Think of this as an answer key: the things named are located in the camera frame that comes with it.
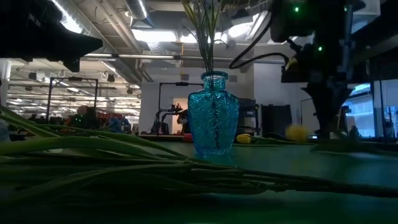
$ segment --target vase neck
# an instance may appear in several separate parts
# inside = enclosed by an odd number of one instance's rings
[[[206,72],[202,75],[205,89],[224,90],[228,74],[225,72]]]

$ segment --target table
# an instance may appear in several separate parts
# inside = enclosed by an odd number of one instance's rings
[[[160,142],[188,156],[245,169],[309,175],[339,182],[398,187],[398,159],[310,152],[311,146],[234,147],[229,156],[196,154],[193,144]],[[398,223],[398,199],[321,192],[209,195],[201,200],[123,208],[30,211],[42,223]]]

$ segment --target yellow object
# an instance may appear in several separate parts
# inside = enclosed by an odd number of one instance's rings
[[[308,130],[301,125],[290,125],[285,131],[286,138],[291,141],[306,142]]]
[[[236,140],[241,144],[250,144],[251,137],[250,134],[240,134],[236,136]]]

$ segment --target red object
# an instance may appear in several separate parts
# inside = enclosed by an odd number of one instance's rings
[[[184,137],[182,138],[184,142],[193,142],[192,140],[192,134],[184,134]]]

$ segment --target glass vase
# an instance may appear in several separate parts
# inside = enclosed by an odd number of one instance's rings
[[[225,72],[202,74],[204,89],[188,98],[188,120],[199,154],[223,155],[232,148],[239,116],[239,100],[225,91]]]

